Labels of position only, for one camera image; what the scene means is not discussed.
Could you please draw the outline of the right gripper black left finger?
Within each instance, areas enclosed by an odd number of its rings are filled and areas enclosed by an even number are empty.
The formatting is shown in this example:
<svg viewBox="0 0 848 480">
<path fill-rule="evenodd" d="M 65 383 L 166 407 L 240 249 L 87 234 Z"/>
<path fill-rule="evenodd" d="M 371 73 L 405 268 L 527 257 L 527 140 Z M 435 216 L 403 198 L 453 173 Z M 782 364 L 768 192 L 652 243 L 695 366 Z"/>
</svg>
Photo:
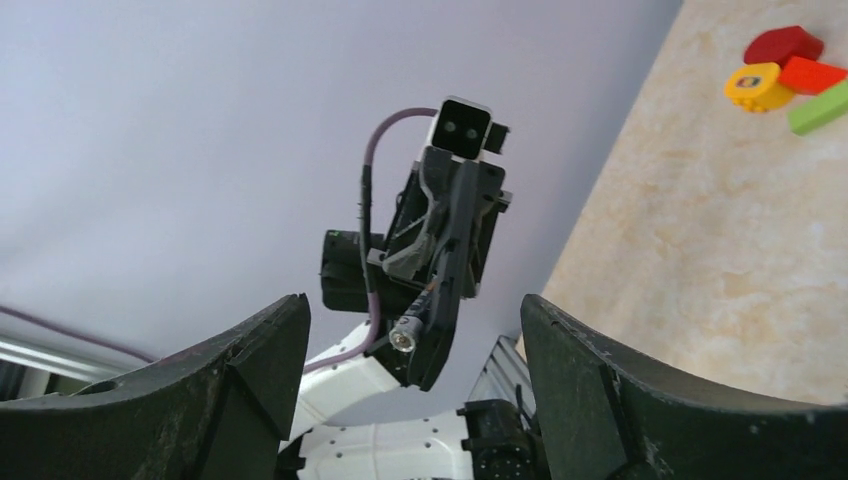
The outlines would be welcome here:
<svg viewBox="0 0 848 480">
<path fill-rule="evenodd" d="M 271 479 L 288 439 L 310 305 L 233 328 L 72 395 L 1 406 L 5 479 Z"/>
</svg>

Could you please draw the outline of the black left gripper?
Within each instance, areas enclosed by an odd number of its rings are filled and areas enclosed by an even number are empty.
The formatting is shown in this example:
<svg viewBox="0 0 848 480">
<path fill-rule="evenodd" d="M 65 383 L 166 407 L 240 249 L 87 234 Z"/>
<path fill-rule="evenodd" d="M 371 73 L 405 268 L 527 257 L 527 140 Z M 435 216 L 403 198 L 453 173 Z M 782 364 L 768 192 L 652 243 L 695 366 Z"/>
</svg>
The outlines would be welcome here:
<svg viewBox="0 0 848 480">
<path fill-rule="evenodd" d="M 378 294 L 384 312 L 402 312 L 436 273 L 438 249 L 445 245 L 450 200 L 459 186 L 460 161 L 450 152 L 428 146 L 413 163 L 397 211 L 384 239 L 374 239 L 369 262 L 378 268 Z M 512 194 L 503 189 L 504 168 L 478 163 L 477 201 L 464 299 L 475 298 L 490 251 L 498 216 L 508 209 Z"/>
</svg>

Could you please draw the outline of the black TV remote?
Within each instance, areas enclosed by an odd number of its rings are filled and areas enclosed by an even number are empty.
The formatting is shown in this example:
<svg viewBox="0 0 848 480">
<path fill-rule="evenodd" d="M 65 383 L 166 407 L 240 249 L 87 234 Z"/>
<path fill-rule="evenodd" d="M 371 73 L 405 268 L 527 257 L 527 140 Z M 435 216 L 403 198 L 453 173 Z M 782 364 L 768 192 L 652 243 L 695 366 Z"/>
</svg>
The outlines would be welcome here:
<svg viewBox="0 0 848 480">
<path fill-rule="evenodd" d="M 436 284 L 431 294 L 427 323 L 411 354 L 407 379 L 422 391 L 436 383 L 454 340 L 461 295 L 468 269 L 471 230 L 477 201 L 479 165 L 465 162 L 451 188 L 449 218 L 438 252 Z"/>
</svg>

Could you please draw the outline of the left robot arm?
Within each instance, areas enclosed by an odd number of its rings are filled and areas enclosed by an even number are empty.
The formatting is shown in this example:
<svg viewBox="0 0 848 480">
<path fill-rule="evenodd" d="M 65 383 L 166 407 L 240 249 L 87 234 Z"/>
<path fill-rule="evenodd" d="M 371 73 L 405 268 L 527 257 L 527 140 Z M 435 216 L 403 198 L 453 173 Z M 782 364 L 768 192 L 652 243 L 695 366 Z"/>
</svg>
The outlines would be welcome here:
<svg viewBox="0 0 848 480">
<path fill-rule="evenodd" d="M 335 426 L 337 414 L 400 389 L 431 389 L 454 340 L 459 306 L 479 291 L 504 170 L 428 147 L 413 164 L 389 231 L 362 251 L 331 230 L 321 259 L 323 304 L 368 313 L 303 376 L 279 479 L 546 479 L 541 434 L 519 399 L 466 402 L 421 419 Z"/>
</svg>

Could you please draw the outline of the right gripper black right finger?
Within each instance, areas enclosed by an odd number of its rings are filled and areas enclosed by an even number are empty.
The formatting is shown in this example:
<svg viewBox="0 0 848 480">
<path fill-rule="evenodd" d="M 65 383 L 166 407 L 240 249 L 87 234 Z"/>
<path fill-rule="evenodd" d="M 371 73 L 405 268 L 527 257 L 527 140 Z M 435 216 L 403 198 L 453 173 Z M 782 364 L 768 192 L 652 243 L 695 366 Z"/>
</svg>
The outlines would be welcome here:
<svg viewBox="0 0 848 480">
<path fill-rule="evenodd" d="M 546 299 L 521 305 L 555 479 L 843 479 L 847 409 L 692 375 L 595 331 Z"/>
</svg>

